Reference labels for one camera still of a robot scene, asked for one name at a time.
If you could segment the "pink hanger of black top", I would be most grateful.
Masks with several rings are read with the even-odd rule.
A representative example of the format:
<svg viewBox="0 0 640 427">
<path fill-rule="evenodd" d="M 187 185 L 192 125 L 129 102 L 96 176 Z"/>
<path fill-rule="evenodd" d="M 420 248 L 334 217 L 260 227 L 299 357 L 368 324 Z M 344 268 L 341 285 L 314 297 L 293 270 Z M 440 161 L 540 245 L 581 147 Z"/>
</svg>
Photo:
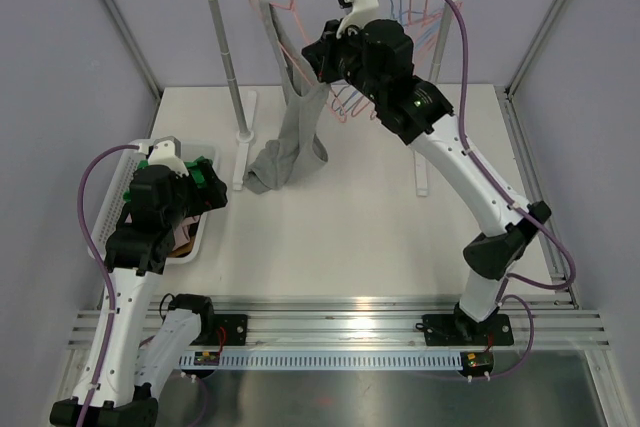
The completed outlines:
<svg viewBox="0 0 640 427">
<path fill-rule="evenodd" d="M 441 21 L 448 5 L 443 0 L 380 0 L 379 18 L 398 22 L 413 42 L 413 63 L 417 75 L 428 78 L 431 66 L 442 63 L 444 48 L 438 46 L 440 38 L 448 39 L 448 28 L 441 33 Z M 340 87 L 331 108 L 339 120 L 375 119 L 371 101 L 353 88 Z"/>
</svg>

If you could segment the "pink hanger of grey top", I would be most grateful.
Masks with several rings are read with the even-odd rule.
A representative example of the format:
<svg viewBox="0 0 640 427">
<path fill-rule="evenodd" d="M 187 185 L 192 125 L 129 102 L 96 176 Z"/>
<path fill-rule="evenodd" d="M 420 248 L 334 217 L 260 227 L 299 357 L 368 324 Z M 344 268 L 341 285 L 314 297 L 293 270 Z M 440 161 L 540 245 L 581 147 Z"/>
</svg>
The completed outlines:
<svg viewBox="0 0 640 427">
<path fill-rule="evenodd" d="M 262 0 L 248 0 L 249 4 L 251 6 L 251 8 L 260 16 L 260 18 L 263 18 L 262 13 L 259 9 L 259 3 Z M 305 41 L 309 41 L 309 36 L 306 33 L 306 30 L 303 26 L 303 23 L 299 17 L 298 14 L 298 10 L 297 10 L 297 4 L 296 4 L 296 0 L 289 0 L 289 2 L 287 4 L 277 4 L 277 3 L 270 3 L 269 4 L 270 7 L 273 7 L 275 9 L 280 9 L 286 12 L 289 12 L 292 15 L 292 18 L 294 19 L 296 26 L 299 30 L 299 33 L 301 34 L 302 38 Z M 309 85 L 312 86 L 312 82 L 309 79 L 309 77 L 305 74 L 305 72 L 303 71 L 303 69 L 300 66 L 300 63 L 297 62 L 291 52 L 280 42 L 277 41 L 278 47 L 279 47 L 279 51 L 280 53 L 289 60 L 289 63 L 292 67 L 294 67 L 298 73 L 301 75 L 301 77 L 304 79 L 304 81 Z"/>
</svg>

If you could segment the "green tank top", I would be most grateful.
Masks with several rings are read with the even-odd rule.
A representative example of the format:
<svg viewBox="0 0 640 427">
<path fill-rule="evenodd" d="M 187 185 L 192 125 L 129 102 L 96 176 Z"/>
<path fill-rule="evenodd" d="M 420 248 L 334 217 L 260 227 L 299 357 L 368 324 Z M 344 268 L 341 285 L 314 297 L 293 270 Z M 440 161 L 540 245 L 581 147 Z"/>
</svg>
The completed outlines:
<svg viewBox="0 0 640 427">
<path fill-rule="evenodd" d="M 203 202 L 208 206 L 212 206 L 213 202 L 207 197 L 206 192 L 211 190 L 215 186 L 215 182 L 219 180 L 213 169 L 213 160 L 199 156 L 194 161 L 186 162 L 185 166 L 194 179 Z"/>
</svg>

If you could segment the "brown tank top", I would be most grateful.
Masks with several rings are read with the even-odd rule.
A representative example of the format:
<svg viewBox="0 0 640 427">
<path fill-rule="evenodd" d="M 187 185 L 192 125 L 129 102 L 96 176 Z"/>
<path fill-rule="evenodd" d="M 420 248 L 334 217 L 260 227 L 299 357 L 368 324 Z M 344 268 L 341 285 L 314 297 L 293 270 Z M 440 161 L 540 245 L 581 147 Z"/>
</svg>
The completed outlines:
<svg viewBox="0 0 640 427">
<path fill-rule="evenodd" d="M 191 254 L 195 244 L 195 239 L 191 238 L 190 241 L 175 250 L 173 250 L 169 254 L 169 258 L 184 258 Z"/>
</svg>

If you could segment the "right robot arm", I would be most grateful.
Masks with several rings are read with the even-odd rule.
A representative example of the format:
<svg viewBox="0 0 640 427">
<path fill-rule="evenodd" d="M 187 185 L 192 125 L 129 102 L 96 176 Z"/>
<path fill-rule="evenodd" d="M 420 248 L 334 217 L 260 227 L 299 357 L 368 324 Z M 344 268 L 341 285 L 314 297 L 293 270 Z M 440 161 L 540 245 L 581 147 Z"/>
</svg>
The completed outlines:
<svg viewBox="0 0 640 427">
<path fill-rule="evenodd" d="M 464 248 L 470 267 L 465 290 L 452 313 L 436 325 L 425 324 L 430 345 L 481 345 L 500 337 L 499 295 L 506 275 L 546 222 L 543 201 L 501 196 L 509 185 L 486 178 L 463 143 L 454 108 L 432 83 L 414 73 L 413 41 L 392 20 L 364 28 L 326 23 L 321 37 L 302 50 L 318 81 L 344 81 L 374 104 L 382 125 L 424 156 L 446 179 L 473 214 L 479 234 Z"/>
</svg>

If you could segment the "grey tank top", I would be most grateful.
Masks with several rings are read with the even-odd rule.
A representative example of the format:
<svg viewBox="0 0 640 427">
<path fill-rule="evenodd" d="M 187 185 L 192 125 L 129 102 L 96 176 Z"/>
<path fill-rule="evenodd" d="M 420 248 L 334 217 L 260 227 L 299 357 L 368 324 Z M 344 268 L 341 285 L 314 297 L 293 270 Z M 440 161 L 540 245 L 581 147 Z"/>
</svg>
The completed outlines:
<svg viewBox="0 0 640 427">
<path fill-rule="evenodd" d="M 298 183 L 326 165 L 328 153 L 317 125 L 329 86 L 318 81 L 309 62 L 296 50 L 275 6 L 258 0 L 257 7 L 278 64 L 285 101 L 278 136 L 265 143 L 244 176 L 248 190 L 264 194 Z"/>
</svg>

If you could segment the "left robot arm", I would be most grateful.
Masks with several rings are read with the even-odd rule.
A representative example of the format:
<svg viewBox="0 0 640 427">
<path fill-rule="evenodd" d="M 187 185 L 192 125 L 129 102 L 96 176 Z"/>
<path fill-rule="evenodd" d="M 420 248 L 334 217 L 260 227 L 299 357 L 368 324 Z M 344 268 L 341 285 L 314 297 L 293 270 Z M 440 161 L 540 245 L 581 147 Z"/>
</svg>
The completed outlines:
<svg viewBox="0 0 640 427">
<path fill-rule="evenodd" d="M 191 343 L 208 343 L 216 321 L 209 298 L 178 294 L 141 351 L 146 312 L 175 248 L 176 229 L 189 217 L 225 207 L 226 192 L 206 157 L 180 171 L 147 160 L 134 172 L 100 260 L 106 292 L 89 358 L 71 397 L 53 404 L 52 425 L 155 425 L 160 393 L 179 356 Z"/>
</svg>

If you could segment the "mauve pink tank top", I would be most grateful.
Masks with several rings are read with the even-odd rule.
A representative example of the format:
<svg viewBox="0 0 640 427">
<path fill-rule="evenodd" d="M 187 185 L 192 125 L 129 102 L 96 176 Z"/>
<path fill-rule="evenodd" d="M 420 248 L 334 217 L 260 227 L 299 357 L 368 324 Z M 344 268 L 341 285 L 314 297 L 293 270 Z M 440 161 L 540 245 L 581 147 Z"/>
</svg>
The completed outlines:
<svg viewBox="0 0 640 427">
<path fill-rule="evenodd" d="M 191 238 L 195 239 L 196 231 L 200 222 L 199 216 L 187 217 L 174 231 L 174 248 L 188 243 Z"/>
</svg>

